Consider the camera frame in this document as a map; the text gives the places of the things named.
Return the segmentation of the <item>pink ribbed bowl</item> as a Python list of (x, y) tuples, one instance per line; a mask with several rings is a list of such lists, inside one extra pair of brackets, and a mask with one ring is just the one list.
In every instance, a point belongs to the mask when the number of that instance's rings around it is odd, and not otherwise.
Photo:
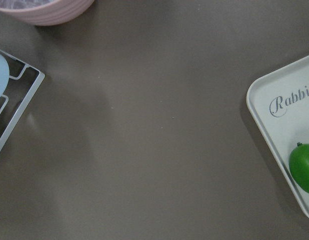
[(34, 26), (54, 26), (69, 22), (83, 14), (93, 0), (54, 0), (31, 8), (9, 9), (0, 12)]

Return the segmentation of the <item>light blue spoon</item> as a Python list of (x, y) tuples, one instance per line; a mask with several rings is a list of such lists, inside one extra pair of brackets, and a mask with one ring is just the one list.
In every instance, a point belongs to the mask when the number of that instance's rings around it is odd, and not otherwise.
[(6, 59), (0, 54), (0, 97), (4, 93), (10, 76), (9, 65)]

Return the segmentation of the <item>white rectangular tray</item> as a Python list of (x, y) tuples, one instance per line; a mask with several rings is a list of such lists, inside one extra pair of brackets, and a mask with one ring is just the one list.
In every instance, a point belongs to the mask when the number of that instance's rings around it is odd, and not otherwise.
[(309, 193), (294, 181), (290, 154), (309, 144), (309, 55), (255, 80), (246, 104), (302, 212), (309, 218)]

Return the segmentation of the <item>green toy mango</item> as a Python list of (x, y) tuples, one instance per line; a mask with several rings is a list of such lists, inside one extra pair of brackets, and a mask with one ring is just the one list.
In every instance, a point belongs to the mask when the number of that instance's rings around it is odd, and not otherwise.
[(309, 194), (309, 143), (296, 144), (289, 156), (289, 170), (299, 187)]

